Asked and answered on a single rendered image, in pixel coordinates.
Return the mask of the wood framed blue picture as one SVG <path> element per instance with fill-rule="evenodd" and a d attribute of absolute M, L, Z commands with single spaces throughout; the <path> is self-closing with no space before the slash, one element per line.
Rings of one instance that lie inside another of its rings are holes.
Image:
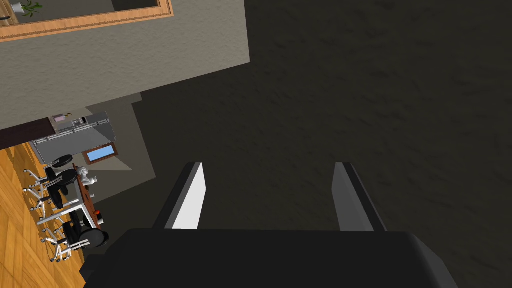
<path fill-rule="evenodd" d="M 82 152 L 82 156 L 87 165 L 97 164 L 98 162 L 118 156 L 118 151 L 113 142 L 94 147 Z"/>

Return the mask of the grey refrigerator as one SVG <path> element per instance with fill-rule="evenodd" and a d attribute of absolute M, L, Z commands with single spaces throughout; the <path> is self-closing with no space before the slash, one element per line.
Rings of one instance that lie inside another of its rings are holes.
<path fill-rule="evenodd" d="M 67 154 L 80 154 L 116 141 L 112 123 L 106 112 L 67 121 L 57 127 L 57 134 L 29 142 L 37 159 L 43 165 Z"/>

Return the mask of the wooden framed window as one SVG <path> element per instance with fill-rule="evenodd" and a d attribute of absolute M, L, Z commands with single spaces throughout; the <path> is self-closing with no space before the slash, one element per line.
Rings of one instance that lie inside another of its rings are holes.
<path fill-rule="evenodd" d="M 155 0 L 155 2 L 155 6 L 145 8 L 19 23 L 9 0 L 0 0 L 0 11 L 10 17 L 10 19 L 0 21 L 0 43 L 162 19 L 175 15 L 171 0 Z"/>

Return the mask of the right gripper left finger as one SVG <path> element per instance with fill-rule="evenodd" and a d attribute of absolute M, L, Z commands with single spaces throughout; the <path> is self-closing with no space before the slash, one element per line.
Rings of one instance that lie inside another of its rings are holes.
<path fill-rule="evenodd" d="M 206 191 L 203 164 L 187 163 L 152 227 L 196 230 L 199 226 Z"/>

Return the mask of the black office chair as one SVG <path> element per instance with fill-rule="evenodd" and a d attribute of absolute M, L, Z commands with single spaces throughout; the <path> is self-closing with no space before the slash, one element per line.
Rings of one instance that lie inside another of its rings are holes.
<path fill-rule="evenodd" d="M 59 173 L 55 171 L 56 168 L 61 168 L 69 164 L 72 160 L 73 156 L 71 154 L 67 154 L 51 162 L 44 168 L 45 177 L 38 177 L 32 171 L 25 169 L 24 172 L 29 173 L 29 175 L 35 179 L 35 184 L 29 185 L 28 188 L 30 189 L 39 186 L 42 190 L 47 190 L 52 186 L 60 188 L 75 182 L 78 179 L 78 172 L 75 169 L 71 168 Z"/>
<path fill-rule="evenodd" d="M 98 248 L 110 240 L 110 235 L 106 231 L 99 228 L 81 231 L 71 221 L 63 222 L 56 233 L 61 235 L 61 239 L 56 239 L 52 235 L 51 238 L 45 237 L 40 240 L 42 243 L 48 242 L 55 247 L 54 255 L 49 259 L 52 263 L 66 261 L 72 255 L 72 251 L 85 247 Z"/>
<path fill-rule="evenodd" d="M 53 203 L 57 209 L 63 209 L 62 195 L 67 195 L 67 186 L 78 179 L 78 172 L 75 169 L 63 170 L 56 173 L 52 167 L 44 169 L 46 177 L 39 178 L 29 169 L 24 169 L 36 181 L 34 185 L 24 188 L 24 192 L 30 192 L 37 198 L 37 204 L 30 208 L 30 211 L 42 209 L 43 217 L 46 216 L 45 202 Z"/>

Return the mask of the brown table with white legs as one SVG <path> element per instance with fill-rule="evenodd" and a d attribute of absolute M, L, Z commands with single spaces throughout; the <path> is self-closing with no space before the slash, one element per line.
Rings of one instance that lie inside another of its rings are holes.
<path fill-rule="evenodd" d="M 71 212 L 81 210 L 89 222 L 91 228 L 101 229 L 101 224 L 103 221 L 98 220 L 98 215 L 95 212 L 94 204 L 92 201 L 93 197 L 85 188 L 82 181 L 82 175 L 78 172 L 79 170 L 75 164 L 73 164 L 73 169 L 73 173 L 66 173 L 69 176 L 72 175 L 74 177 L 75 181 L 73 183 L 75 185 L 76 197 L 68 202 L 63 202 L 62 194 L 57 190 L 57 188 L 64 188 L 64 186 L 57 186 L 55 189 L 52 189 L 53 185 L 48 185 L 48 196 L 55 208 L 52 210 L 53 214 L 44 215 L 39 219 L 39 221 L 36 222 L 36 225 L 39 226 L 46 222 L 63 217 L 64 215 L 67 215 Z"/>

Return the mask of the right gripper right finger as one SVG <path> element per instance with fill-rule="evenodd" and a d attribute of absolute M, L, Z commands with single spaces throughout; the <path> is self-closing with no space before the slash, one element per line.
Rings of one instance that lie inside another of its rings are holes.
<path fill-rule="evenodd" d="M 335 164 L 331 191 L 341 231 L 387 231 L 357 170 L 351 163 Z"/>

